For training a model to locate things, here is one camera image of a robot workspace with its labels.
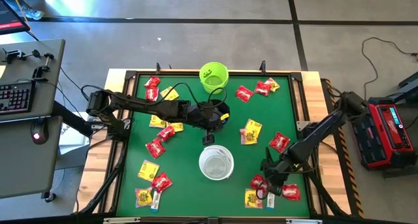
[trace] mouse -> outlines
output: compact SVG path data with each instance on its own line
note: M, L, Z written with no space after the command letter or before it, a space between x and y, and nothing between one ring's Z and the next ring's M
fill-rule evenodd
M33 143L41 145L48 140L48 122L46 118L39 118L31 125L31 138Z

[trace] green table surface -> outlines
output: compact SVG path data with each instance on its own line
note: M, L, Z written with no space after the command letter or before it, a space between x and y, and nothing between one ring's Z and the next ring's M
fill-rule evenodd
M141 76L138 84L137 97L145 98L144 83L149 76ZM177 82L186 82L191 86L198 101L206 101L208 93L202 87L199 77L193 76L162 76L158 85L162 91ZM213 217L308 217L308 203L304 179L301 174L289 176L287 184L297 184L300 188L301 200L291 201L276 197L275 209L245 208L244 193L251 188L249 183L255 174L260 174L260 163L265 158L265 147L274 138L277 131L287 135L292 142L297 138L295 121L291 105L289 83L285 77L276 77L280 89L270 93L268 97L254 93L248 103L235 96L240 85L254 90L258 80L265 77L230 76L225 89L228 92L226 103L231 109L231 118L224 128L214 133L215 144L225 146L234 157L234 171L222 181L206 178L199 169L199 155L203 151L202 137L204 131L184 125L184 131L163 143L167 151L154 159L145 148L161 129L149 127L151 116L134 113L135 122L127 149L127 160L121 184L118 216L213 216ZM178 99L192 98L185 86L178 86ZM223 93L214 99L222 99ZM239 129L243 129L248 119L263 124L258 143L241 145ZM270 148L273 157L279 153ZM150 211L150 207L135 208L135 188L150 187L150 182L137 176L144 160L160 165L159 172L166 172L173 185L161 195L158 213Z

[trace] concrete floor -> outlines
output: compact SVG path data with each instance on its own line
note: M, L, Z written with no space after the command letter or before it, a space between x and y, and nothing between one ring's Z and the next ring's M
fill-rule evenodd
M417 21L417 2L295 0L295 5L299 20ZM49 17L291 19L288 0L38 0L31 4L43 8ZM66 39L62 67L79 85L103 86L109 68L154 68L156 62L162 68L171 64L175 69L196 69L209 61L220 61L230 69L257 69L266 60L270 70L300 70L292 25L51 22L30 25L39 39ZM362 85L373 79L374 72L361 55L361 42L377 36L396 42L404 51L418 52L417 28L301 25L300 32L308 69L319 71L340 90L363 95ZM0 37L1 44L29 40L32 38L25 33ZM393 93L397 83L418 67L414 57L400 54L390 44L376 40L366 43L365 52L379 72L379 79L368 85L368 97ZM67 97L77 109L84 110L86 102L79 91L63 75L60 80ZM407 112L402 119L407 124L416 114ZM358 163L350 136L346 137L366 217L416 222L418 176L384 180L378 172L365 171ZM40 195L0 200L0 210L6 210L0 212L0 219L71 213L80 171L66 170L56 192L59 200L52 203L44 203ZM61 176L62 171L57 171L54 184ZM27 207L27 211L21 212L21 207Z

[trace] lime green cup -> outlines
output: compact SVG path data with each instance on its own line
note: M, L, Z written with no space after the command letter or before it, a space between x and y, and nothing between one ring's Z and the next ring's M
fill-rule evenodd
M228 83L229 73L226 66L222 63L210 62L204 64L199 71L199 78L204 90L211 93L216 88L225 87ZM216 90L214 94L222 92L222 89Z

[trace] computer monitor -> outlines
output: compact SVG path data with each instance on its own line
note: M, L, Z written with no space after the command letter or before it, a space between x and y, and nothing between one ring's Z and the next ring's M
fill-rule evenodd
M0 35L29 31L29 26L4 0L0 0Z

